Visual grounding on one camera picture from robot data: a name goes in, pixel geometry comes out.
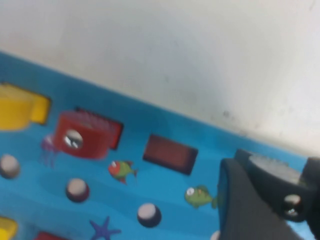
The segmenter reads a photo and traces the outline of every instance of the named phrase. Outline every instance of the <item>dark red rectangle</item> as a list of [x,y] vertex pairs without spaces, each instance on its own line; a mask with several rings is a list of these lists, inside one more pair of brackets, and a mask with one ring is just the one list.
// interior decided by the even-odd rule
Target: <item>dark red rectangle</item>
[[41,231],[34,240],[67,240],[67,239],[54,236],[50,233]]
[[105,121],[108,121],[108,123],[110,124],[110,126],[113,128],[114,130],[114,139],[111,141],[111,145],[109,146],[112,150],[116,150],[117,147],[118,147],[118,144],[119,144],[119,141],[120,141],[120,137],[121,137],[121,134],[122,134],[122,131],[124,129],[124,125],[123,123],[119,122],[119,121],[116,121],[116,120],[113,120],[111,118],[108,118],[108,117],[105,117],[105,116],[102,116],[100,114],[97,114],[97,113],[94,113],[94,112],[91,112],[91,111],[88,111],[88,110],[85,110],[83,108],[80,108],[80,107],[77,107],[75,109],[76,112],[85,112],[85,113],[89,113],[89,114],[92,114],[98,118],[101,118]]
[[145,161],[190,175],[198,150],[152,134],[144,151]]

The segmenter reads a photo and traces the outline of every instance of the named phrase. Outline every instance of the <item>red and green fish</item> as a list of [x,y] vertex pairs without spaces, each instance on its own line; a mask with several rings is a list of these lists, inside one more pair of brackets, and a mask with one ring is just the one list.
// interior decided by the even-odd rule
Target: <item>red and green fish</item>
[[128,174],[133,174],[137,177],[138,170],[133,170],[131,168],[132,164],[134,164],[132,161],[112,161],[108,170],[114,179],[123,184],[127,184],[126,177]]

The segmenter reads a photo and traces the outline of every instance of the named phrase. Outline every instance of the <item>white wall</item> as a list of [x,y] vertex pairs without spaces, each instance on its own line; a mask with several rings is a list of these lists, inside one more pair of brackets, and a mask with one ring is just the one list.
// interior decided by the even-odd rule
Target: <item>white wall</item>
[[318,0],[2,0],[0,49],[320,154]]

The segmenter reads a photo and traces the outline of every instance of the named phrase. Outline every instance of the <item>blue surface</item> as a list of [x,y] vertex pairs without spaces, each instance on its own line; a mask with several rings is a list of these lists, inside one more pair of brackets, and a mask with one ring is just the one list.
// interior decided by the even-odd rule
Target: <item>blue surface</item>
[[[17,240],[32,240],[38,230],[72,240],[89,240],[95,231],[89,223],[102,225],[110,216],[110,229],[121,229],[112,240],[209,240],[219,229],[218,211],[210,204],[194,209],[185,202],[188,187],[206,185],[217,193],[220,160],[232,157],[237,148],[282,159],[301,171],[306,160],[280,149],[236,136],[213,126],[133,100],[70,76],[0,53],[0,80],[50,96],[52,108],[47,125],[32,124],[22,132],[0,133],[0,155],[11,154],[21,164],[17,179],[0,178],[0,214],[20,224]],[[40,143],[52,133],[61,111],[82,107],[124,123],[116,151],[101,162],[65,153],[51,169],[39,162]],[[199,150],[190,176],[142,160],[151,133]],[[137,181],[127,185],[113,179],[108,165],[131,160],[138,169]],[[82,178],[90,197],[81,204],[68,200],[69,179]],[[143,203],[156,204],[162,221],[145,228],[137,221]]]

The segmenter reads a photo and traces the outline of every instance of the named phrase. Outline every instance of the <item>red block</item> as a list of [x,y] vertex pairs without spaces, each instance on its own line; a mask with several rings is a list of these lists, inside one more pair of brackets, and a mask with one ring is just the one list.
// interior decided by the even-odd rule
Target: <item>red block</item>
[[107,121],[109,123],[109,126],[111,127],[111,130],[113,133],[112,141],[111,141],[111,144],[109,147],[113,150],[117,149],[122,131],[124,129],[123,123],[116,121],[116,120],[113,120],[113,119],[110,119],[110,118],[107,118],[105,116],[90,112],[90,111],[87,111],[87,110],[84,110],[82,108],[77,108],[76,111],[80,112],[80,113],[88,113],[92,116],[95,116],[95,117],[100,118],[104,121]]
[[[66,143],[68,131],[76,131],[82,137],[79,148]],[[109,123],[86,112],[67,111],[60,114],[53,144],[67,154],[80,158],[103,159],[112,144],[113,133]]]
[[44,231],[40,232],[34,240],[67,240],[52,234],[46,233]]

